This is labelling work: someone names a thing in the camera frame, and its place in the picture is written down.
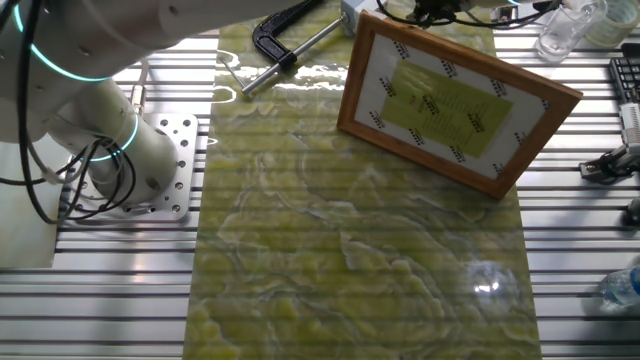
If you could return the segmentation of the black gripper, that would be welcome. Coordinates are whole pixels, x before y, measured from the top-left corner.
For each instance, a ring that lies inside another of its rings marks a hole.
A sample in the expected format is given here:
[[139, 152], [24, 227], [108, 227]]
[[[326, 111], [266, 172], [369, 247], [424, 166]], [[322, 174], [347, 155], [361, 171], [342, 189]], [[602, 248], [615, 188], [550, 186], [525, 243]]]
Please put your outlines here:
[[416, 0], [413, 15], [420, 25], [448, 25], [456, 19], [457, 11], [455, 0]]

